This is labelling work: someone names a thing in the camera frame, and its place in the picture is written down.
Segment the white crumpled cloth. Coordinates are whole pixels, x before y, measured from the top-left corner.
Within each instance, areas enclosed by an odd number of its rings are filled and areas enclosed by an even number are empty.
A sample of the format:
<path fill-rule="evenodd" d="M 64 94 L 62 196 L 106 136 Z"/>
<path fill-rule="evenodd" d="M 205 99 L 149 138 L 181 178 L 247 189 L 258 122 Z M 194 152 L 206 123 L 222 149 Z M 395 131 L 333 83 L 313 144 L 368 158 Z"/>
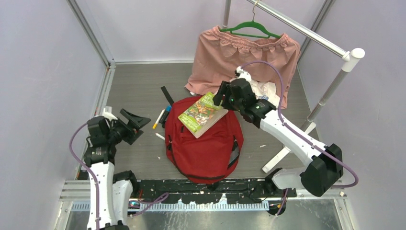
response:
<path fill-rule="evenodd" d="M 276 94 L 276 85 L 274 83 L 259 82 L 254 79 L 250 79 L 248 82 L 257 99 L 266 99 L 276 108 L 279 107 L 280 97 Z"/>

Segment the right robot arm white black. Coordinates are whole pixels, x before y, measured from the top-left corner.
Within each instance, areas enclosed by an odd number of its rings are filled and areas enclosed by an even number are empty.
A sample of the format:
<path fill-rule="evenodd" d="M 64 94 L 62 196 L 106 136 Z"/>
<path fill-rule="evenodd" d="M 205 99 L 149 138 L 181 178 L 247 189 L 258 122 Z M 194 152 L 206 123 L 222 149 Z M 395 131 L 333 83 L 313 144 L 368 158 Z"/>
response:
<path fill-rule="evenodd" d="M 284 189 L 302 188 L 321 197 L 343 176 L 342 150 L 317 141 L 278 114 L 277 108 L 266 99 L 257 99 L 245 79 L 223 81 L 213 98 L 215 105 L 238 111 L 247 122 L 271 134 L 294 153 L 302 168 L 273 171 L 266 183 L 270 196 L 279 196 Z"/>

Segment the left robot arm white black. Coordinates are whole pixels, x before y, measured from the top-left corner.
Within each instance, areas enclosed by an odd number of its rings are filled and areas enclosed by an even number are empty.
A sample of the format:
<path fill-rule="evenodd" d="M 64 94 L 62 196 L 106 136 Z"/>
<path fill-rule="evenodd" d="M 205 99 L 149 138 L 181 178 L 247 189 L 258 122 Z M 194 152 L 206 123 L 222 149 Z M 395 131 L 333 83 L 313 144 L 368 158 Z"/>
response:
<path fill-rule="evenodd" d="M 90 179 L 89 230 L 127 230 L 129 199 L 140 190 L 131 170 L 114 172 L 116 145 L 132 145 L 143 134 L 141 128 L 151 120 L 125 109 L 120 113 L 126 121 L 104 112 L 86 123 L 89 146 L 83 159 Z"/>

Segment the white peach marker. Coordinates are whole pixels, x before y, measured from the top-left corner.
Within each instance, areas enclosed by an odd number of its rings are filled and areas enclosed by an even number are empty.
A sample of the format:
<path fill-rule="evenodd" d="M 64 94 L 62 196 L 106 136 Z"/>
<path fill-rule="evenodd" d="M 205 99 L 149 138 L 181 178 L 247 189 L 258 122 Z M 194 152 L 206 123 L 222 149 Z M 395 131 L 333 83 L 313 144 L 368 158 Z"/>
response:
<path fill-rule="evenodd" d="M 161 140 L 165 140 L 165 137 L 162 136 L 162 135 L 160 135 L 159 133 L 155 133 L 155 135 L 156 135 L 158 138 L 160 138 Z"/>

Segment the pink skirt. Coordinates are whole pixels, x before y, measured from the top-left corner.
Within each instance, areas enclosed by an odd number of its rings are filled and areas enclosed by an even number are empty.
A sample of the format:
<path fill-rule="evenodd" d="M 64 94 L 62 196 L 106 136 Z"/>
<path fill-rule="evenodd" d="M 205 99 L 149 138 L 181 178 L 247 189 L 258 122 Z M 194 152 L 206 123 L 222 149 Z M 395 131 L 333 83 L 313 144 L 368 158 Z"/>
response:
<path fill-rule="evenodd" d="M 276 85 L 276 94 L 282 97 L 285 109 L 299 56 L 299 43 L 287 34 L 251 41 L 215 26 L 198 37 L 192 73 L 185 88 L 194 94 L 215 93 L 223 81 L 234 78 L 238 66 L 246 65 L 244 70 L 254 80 Z"/>

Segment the green treehouse book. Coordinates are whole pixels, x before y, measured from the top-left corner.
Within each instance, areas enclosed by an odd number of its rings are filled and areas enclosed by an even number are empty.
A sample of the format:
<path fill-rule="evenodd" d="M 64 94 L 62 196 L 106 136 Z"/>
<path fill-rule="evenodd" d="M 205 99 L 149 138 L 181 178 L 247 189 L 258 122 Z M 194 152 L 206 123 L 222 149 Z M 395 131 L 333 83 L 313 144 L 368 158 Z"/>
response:
<path fill-rule="evenodd" d="M 180 122 L 195 138 L 201 137 L 228 112 L 214 104 L 214 96 L 211 92 L 206 93 L 178 116 Z"/>

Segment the silver white clothes rack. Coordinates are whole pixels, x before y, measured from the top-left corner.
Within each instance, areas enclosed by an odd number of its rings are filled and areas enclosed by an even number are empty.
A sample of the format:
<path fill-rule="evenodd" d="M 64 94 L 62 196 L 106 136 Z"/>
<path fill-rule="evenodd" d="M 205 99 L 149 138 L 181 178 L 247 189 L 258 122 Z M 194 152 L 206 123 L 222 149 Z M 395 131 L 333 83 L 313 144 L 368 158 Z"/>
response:
<path fill-rule="evenodd" d="M 275 17 L 279 21 L 290 26 L 291 28 L 300 32 L 306 37 L 303 46 L 301 48 L 302 54 L 299 57 L 298 60 L 299 67 L 297 69 L 298 74 L 302 81 L 305 80 L 303 70 L 306 67 L 310 67 L 311 64 L 316 64 L 315 68 L 316 70 L 321 70 L 323 67 L 326 67 L 325 64 L 322 64 L 320 61 L 316 61 L 315 58 L 310 58 L 310 56 L 308 55 L 309 47 L 311 46 L 312 43 L 317 43 L 319 44 L 320 47 L 323 47 L 324 49 L 338 56 L 340 58 L 340 61 L 342 62 L 342 65 L 340 67 L 340 70 L 337 72 L 336 77 L 331 80 L 331 84 L 326 89 L 324 94 L 320 97 L 320 99 L 315 104 L 314 108 L 311 110 L 310 114 L 306 117 L 306 120 L 301 126 L 301 129 L 307 134 L 309 134 L 316 128 L 315 119 L 322 111 L 322 109 L 325 107 L 328 99 L 333 95 L 333 93 L 342 83 L 345 77 L 354 69 L 357 63 L 365 56 L 365 51 L 362 48 L 355 48 L 351 51 L 346 51 L 343 48 L 339 47 L 338 45 L 325 39 L 320 34 L 318 34 L 320 26 L 322 26 L 325 18 L 328 16 L 334 4 L 335 4 L 334 0 L 325 0 L 323 2 L 323 5 L 321 6 L 317 14 L 317 17 L 315 18 L 314 23 L 312 24 L 312 27 L 310 29 L 298 23 L 297 21 L 289 18 L 283 13 L 277 11 L 276 9 L 266 5 L 265 3 L 263 4 L 263 7 L 260 7 L 269 15 Z"/>

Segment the white yellow marker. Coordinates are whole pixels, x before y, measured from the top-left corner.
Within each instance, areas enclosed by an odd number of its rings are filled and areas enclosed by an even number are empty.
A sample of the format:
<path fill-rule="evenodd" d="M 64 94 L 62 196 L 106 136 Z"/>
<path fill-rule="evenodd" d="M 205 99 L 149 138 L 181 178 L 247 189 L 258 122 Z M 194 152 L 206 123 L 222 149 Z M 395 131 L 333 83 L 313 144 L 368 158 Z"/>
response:
<path fill-rule="evenodd" d="M 165 109 L 163 109 L 163 110 L 160 112 L 158 118 L 156 119 L 156 121 L 155 121 L 155 123 L 154 123 L 154 125 L 153 125 L 153 129 L 156 129 L 156 128 L 157 128 L 157 126 L 158 126 L 158 124 L 159 124 L 159 121 L 160 121 L 161 117 L 163 116 L 164 112 L 165 112 Z"/>

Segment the red backpack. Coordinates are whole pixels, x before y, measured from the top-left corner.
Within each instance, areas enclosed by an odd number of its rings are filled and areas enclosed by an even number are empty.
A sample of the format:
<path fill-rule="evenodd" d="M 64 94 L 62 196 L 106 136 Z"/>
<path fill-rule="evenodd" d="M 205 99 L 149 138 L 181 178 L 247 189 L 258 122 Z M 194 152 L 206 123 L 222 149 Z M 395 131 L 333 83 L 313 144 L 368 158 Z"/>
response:
<path fill-rule="evenodd" d="M 244 142 L 234 112 L 228 111 L 201 137 L 195 138 L 178 116 L 202 96 L 174 102 L 165 87 L 161 90 L 172 106 L 164 124 L 167 158 L 182 175 L 197 184 L 214 184 L 229 176 L 238 164 Z"/>

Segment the black blue highlighter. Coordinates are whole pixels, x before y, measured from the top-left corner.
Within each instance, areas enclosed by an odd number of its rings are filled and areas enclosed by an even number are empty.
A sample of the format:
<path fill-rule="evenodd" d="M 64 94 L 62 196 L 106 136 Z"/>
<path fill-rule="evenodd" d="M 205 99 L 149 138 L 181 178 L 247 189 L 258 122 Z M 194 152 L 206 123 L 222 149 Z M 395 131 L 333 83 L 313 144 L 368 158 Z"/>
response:
<path fill-rule="evenodd" d="M 170 106 L 170 105 L 165 108 L 165 110 L 159 120 L 159 123 L 164 124 L 166 122 L 166 119 L 167 119 L 171 109 L 172 109 L 172 106 Z"/>

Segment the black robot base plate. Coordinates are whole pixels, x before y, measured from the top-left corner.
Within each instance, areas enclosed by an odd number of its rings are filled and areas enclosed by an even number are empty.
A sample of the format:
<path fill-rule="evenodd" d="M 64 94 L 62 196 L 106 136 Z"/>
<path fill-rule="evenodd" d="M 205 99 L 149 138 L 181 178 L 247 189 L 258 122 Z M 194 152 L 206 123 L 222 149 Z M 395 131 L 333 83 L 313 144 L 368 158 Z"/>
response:
<path fill-rule="evenodd" d="M 272 189 L 264 179 L 225 179 L 215 184 L 196 184 L 189 180 L 140 180 L 130 195 L 129 206 L 139 206 L 138 200 L 153 202 L 168 193 L 162 204 L 217 204 L 222 198 L 227 204 L 257 204 L 266 199 L 281 201 L 284 192 Z"/>

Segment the green clothes hanger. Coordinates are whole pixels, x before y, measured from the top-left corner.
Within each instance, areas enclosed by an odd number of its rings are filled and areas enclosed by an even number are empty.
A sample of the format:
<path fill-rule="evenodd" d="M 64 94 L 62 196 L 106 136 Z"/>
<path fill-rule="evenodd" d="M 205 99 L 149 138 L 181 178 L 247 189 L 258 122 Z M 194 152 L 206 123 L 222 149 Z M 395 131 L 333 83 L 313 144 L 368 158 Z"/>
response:
<path fill-rule="evenodd" d="M 254 3 L 253 9 L 252 9 L 253 17 L 252 17 L 251 21 L 242 22 L 242 23 L 240 23 L 237 26 L 232 27 L 232 28 L 222 28 L 222 29 L 219 29 L 219 31 L 224 32 L 224 33 L 230 33 L 232 35 L 252 37 L 252 38 L 261 38 L 261 39 L 269 39 L 269 38 L 279 39 L 279 38 L 281 38 L 281 35 L 277 35 L 277 34 L 274 34 L 274 33 L 270 32 L 270 31 L 268 31 L 265 28 L 264 25 L 262 25 L 262 24 L 255 21 L 255 8 L 257 7 L 259 2 L 260 2 L 260 0 L 257 0 Z M 255 30 L 261 32 L 261 34 L 238 33 L 239 30 L 247 29 L 247 28 L 255 29 Z"/>

